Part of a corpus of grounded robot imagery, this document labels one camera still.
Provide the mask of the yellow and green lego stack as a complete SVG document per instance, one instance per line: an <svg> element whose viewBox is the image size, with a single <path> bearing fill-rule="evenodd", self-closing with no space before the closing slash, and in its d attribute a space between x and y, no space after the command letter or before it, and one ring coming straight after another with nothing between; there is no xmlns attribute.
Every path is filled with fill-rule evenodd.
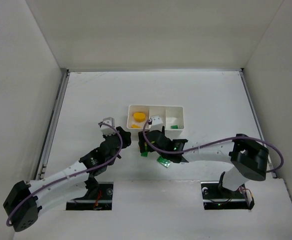
<svg viewBox="0 0 292 240"><path fill-rule="evenodd" d="M145 142L142 146L139 147L140 155L144 158L148 157L148 149L147 149L147 143Z"/></svg>

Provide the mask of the yellow oval butterfly lego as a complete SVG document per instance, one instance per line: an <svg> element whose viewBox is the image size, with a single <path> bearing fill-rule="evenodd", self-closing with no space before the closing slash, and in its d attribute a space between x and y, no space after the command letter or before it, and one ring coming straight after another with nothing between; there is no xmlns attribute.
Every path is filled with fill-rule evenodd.
<svg viewBox="0 0 292 240"><path fill-rule="evenodd" d="M146 121L146 114L143 112L135 112L133 114L133 118L136 122L141 123L141 122Z"/></svg>

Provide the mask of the yellow lego brick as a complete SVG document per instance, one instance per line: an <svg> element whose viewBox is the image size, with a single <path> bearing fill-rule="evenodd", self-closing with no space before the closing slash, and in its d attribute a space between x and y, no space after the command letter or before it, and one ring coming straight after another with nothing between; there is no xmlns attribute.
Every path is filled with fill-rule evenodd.
<svg viewBox="0 0 292 240"><path fill-rule="evenodd" d="M134 122L134 123L131 125L131 127L132 127L133 129L140 129L140 128L141 128L141 125L140 125L140 123L138 123L138 122Z"/></svg>

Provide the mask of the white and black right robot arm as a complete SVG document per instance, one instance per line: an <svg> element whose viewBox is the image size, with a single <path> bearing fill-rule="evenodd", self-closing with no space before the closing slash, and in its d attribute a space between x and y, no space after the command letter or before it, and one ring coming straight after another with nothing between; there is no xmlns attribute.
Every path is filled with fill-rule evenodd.
<svg viewBox="0 0 292 240"><path fill-rule="evenodd" d="M176 164L198 161L232 164L233 167L220 176L221 189L234 192L247 181L266 180L269 150L258 139L244 134L196 146L187 139L166 137L164 129L142 130L138 133L138 145L141 153L157 152Z"/></svg>

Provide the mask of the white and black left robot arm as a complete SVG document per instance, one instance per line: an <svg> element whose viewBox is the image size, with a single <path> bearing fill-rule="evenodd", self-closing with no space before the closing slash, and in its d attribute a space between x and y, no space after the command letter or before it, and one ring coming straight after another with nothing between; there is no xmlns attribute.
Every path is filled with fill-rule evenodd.
<svg viewBox="0 0 292 240"><path fill-rule="evenodd" d="M120 152L131 145L130 132L120 126L106 123L102 126L113 132L104 135L99 147L71 166L40 180L29 183L21 180L14 184L3 203L8 227L15 232L24 231L56 205L95 194L99 187L96 176L104 173L121 157Z"/></svg>

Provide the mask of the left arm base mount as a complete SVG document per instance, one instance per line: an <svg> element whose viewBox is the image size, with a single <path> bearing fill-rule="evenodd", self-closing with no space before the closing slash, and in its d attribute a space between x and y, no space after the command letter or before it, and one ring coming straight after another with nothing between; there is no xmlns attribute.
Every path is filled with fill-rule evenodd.
<svg viewBox="0 0 292 240"><path fill-rule="evenodd" d="M113 182L100 182L97 190L66 203L67 211L111 211Z"/></svg>

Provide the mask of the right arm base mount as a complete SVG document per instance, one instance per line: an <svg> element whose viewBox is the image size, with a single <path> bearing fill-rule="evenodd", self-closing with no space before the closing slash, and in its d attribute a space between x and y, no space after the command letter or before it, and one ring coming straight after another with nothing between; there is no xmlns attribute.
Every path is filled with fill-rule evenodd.
<svg viewBox="0 0 292 240"><path fill-rule="evenodd" d="M236 191L219 188L217 181L201 182L204 210L252 210L255 200L243 184Z"/></svg>

